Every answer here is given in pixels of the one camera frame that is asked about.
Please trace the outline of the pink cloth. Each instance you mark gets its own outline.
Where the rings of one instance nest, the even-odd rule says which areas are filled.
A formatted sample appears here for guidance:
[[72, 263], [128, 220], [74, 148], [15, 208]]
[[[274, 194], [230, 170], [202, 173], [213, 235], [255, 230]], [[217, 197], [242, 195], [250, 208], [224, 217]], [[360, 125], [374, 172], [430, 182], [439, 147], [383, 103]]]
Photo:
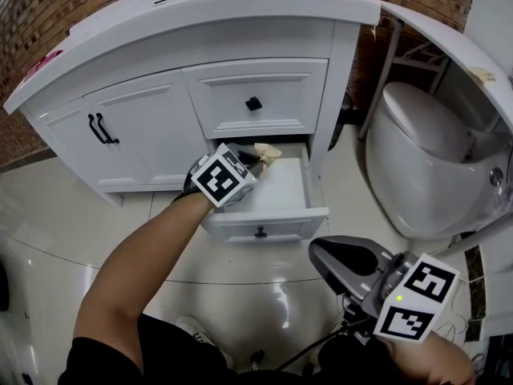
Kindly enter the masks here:
[[53, 61], [56, 57], [63, 53], [63, 50], [52, 51], [49, 54], [43, 56], [26, 74], [23, 82], [27, 82], [33, 77], [39, 70], [45, 67], [48, 63]]

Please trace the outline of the white sink basin top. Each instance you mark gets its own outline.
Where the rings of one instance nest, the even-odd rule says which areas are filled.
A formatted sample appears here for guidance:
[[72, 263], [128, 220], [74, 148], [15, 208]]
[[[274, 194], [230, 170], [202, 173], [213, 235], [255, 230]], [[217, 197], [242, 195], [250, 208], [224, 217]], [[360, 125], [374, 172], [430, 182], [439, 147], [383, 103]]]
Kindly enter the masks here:
[[12, 114], [57, 79], [109, 51], [156, 34], [233, 18], [328, 18], [375, 26], [378, 0], [119, 0], [73, 26], [63, 53], [20, 83], [4, 103]]

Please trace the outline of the person's white shoe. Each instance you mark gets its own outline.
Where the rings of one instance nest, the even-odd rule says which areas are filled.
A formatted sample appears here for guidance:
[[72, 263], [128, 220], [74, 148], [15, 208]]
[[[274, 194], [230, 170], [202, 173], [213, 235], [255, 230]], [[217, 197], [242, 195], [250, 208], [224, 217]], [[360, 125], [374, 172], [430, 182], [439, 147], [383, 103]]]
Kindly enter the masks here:
[[232, 370], [235, 368], [233, 358], [212, 341], [210, 334], [201, 325], [199, 320], [192, 316], [184, 315], [177, 318], [176, 325], [191, 335], [198, 343], [208, 344], [209, 346], [216, 348], [222, 354], [227, 367]]

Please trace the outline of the beige cloth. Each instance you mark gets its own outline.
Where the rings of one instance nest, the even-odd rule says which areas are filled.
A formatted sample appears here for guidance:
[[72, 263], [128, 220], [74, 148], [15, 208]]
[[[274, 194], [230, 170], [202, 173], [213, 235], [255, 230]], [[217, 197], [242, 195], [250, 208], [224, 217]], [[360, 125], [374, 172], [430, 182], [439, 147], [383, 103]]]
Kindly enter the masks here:
[[253, 147], [260, 161], [262, 161], [266, 167], [270, 167], [282, 154], [281, 150], [271, 144], [255, 143]]

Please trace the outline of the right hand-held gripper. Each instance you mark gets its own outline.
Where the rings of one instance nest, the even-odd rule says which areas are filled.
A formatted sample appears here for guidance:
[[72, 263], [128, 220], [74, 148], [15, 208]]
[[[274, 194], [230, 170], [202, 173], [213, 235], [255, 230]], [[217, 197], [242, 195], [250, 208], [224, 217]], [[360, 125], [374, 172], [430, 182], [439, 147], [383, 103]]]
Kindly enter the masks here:
[[394, 341], [424, 342], [459, 278], [457, 269], [426, 253], [392, 257], [362, 237], [315, 238], [309, 259], [335, 294], [362, 300], [360, 310], [376, 320], [374, 335]]

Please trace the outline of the white vanity cabinet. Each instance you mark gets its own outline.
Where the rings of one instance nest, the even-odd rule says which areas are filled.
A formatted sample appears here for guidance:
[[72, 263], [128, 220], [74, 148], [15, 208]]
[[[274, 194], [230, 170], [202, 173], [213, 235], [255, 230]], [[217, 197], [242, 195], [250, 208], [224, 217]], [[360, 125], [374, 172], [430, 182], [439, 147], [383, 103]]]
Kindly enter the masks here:
[[314, 133], [211, 140], [204, 135], [208, 152], [220, 140], [285, 141], [300, 137], [308, 150], [310, 172], [317, 176], [321, 174], [344, 98], [358, 34], [357, 24], [313, 18], [231, 19], [186, 26], [100, 55], [57, 79], [16, 111], [27, 118], [35, 131], [76, 176], [104, 200], [120, 205], [124, 193], [176, 189], [155, 189], [141, 185], [95, 187], [42, 122], [43, 116], [73, 100], [85, 99], [86, 95], [93, 92], [160, 72], [182, 73], [187, 67], [244, 59], [326, 59], [328, 66], [325, 85]]

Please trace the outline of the person's left forearm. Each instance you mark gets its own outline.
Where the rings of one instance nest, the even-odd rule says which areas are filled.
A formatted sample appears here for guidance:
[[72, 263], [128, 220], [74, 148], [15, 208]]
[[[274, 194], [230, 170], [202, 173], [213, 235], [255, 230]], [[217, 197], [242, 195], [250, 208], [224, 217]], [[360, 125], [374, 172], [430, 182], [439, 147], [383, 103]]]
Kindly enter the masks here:
[[141, 225], [109, 255], [79, 308], [74, 336], [101, 342], [143, 372], [138, 319], [213, 204], [193, 193]]

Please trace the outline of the person's right forearm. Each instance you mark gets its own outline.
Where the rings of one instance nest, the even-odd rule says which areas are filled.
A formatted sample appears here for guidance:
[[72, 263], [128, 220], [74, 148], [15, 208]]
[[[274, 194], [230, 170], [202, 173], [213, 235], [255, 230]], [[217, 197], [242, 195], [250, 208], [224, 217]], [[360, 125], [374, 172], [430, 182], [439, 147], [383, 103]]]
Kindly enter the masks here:
[[399, 370], [425, 385], [475, 385], [474, 364], [456, 344], [430, 332], [423, 342], [381, 339]]

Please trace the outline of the white cabinet door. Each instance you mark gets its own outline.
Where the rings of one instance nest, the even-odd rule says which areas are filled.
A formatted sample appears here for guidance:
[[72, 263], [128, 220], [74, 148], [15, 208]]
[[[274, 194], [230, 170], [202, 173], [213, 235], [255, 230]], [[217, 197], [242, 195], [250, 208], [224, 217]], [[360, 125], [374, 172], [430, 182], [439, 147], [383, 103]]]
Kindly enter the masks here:
[[85, 96], [142, 172], [141, 186], [178, 189], [192, 163], [208, 153], [180, 71], [118, 83]]
[[84, 98], [73, 100], [42, 117], [64, 151], [95, 187], [139, 186], [142, 172], [119, 144], [107, 144], [97, 126], [98, 108]]

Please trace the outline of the white toilet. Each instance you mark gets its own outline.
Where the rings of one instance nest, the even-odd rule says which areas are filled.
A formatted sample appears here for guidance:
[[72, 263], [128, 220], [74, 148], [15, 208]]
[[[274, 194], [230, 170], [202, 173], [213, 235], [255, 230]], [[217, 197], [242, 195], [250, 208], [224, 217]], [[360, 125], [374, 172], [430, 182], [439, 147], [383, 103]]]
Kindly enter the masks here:
[[[366, 136], [370, 186], [396, 230], [413, 239], [477, 231], [513, 209], [513, 146], [505, 133], [469, 128], [435, 97], [385, 85]], [[493, 187], [493, 168], [503, 182]]]

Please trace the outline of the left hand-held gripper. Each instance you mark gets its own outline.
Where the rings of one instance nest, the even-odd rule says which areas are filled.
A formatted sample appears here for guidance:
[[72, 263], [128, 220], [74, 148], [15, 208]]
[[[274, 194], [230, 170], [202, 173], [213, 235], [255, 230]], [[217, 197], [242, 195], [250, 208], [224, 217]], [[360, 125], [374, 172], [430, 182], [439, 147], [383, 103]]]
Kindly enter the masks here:
[[201, 193], [216, 208], [233, 205], [252, 191], [264, 170], [265, 162], [253, 146], [222, 143], [189, 169], [184, 196]]

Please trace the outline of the person's black shirt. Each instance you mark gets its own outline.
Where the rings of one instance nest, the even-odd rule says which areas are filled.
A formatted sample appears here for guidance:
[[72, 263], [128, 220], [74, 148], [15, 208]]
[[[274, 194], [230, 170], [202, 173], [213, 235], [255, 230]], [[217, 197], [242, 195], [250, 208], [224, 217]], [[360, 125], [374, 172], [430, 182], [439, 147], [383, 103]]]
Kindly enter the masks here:
[[74, 338], [58, 385], [143, 385], [143, 374], [111, 346], [90, 338]]

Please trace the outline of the person's black trousers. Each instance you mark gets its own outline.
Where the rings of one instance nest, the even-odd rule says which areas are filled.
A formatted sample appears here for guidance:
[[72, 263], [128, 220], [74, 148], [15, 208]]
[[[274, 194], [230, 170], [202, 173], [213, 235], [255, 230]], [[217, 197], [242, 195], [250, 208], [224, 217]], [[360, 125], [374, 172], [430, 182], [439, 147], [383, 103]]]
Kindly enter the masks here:
[[138, 321], [147, 385], [404, 385], [405, 377], [385, 346], [371, 340], [363, 346], [338, 335], [318, 354], [320, 370], [309, 377], [284, 371], [228, 368], [220, 350], [196, 341], [185, 330], [143, 314]]

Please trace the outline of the shallow white drawer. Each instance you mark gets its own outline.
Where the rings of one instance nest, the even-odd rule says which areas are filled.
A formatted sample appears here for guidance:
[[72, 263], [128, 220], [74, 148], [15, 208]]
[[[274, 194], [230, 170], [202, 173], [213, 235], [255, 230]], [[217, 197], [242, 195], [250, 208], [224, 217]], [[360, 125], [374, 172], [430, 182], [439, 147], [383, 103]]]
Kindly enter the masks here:
[[[305, 144], [278, 144], [281, 157], [241, 201], [217, 209], [202, 223], [224, 243], [277, 243], [310, 239], [329, 214], [309, 169]], [[266, 238], [254, 234], [264, 227]]]

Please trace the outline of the beige paper tag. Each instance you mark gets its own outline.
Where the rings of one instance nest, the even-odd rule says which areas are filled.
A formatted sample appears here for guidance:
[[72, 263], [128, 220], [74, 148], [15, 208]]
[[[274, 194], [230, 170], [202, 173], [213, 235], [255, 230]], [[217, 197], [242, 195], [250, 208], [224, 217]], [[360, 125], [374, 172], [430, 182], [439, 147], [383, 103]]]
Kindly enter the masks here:
[[469, 74], [473, 79], [480, 82], [481, 84], [486, 84], [489, 82], [495, 82], [496, 76], [492, 71], [489, 71], [485, 68], [481, 67], [469, 67], [468, 69]]

